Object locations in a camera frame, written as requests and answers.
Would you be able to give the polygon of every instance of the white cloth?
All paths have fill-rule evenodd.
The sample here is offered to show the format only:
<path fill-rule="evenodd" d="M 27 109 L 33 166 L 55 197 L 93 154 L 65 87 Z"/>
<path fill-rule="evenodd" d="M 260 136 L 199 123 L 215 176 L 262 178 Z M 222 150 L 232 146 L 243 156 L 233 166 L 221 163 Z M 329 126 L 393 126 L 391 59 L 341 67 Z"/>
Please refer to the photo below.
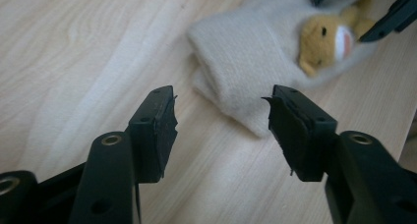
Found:
<path fill-rule="evenodd" d="M 375 51 L 376 44 L 358 44 L 351 55 L 313 79 L 298 66 L 303 23 L 318 13 L 338 14 L 356 0 L 246 0 L 240 8 L 193 24 L 188 36 L 201 67 L 195 89 L 226 115 L 259 137 L 269 135 L 268 103 L 275 84 L 311 87 L 341 74 Z"/>

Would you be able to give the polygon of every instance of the folded fabric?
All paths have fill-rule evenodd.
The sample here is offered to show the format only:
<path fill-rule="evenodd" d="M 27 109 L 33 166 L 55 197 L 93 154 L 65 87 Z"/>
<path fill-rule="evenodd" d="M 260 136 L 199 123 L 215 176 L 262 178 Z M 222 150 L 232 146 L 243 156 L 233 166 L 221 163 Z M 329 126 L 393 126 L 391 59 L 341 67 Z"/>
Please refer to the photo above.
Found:
<path fill-rule="evenodd" d="M 340 75 L 371 55 L 376 44 L 357 44 L 348 58 L 308 78 L 297 64 L 303 22 L 311 16 L 338 14 L 356 0 L 246 0 L 234 11 L 193 24 L 188 36 L 201 67 L 195 89 L 226 115 L 259 137 L 269 135 L 268 103 L 275 84 L 307 88 Z"/>

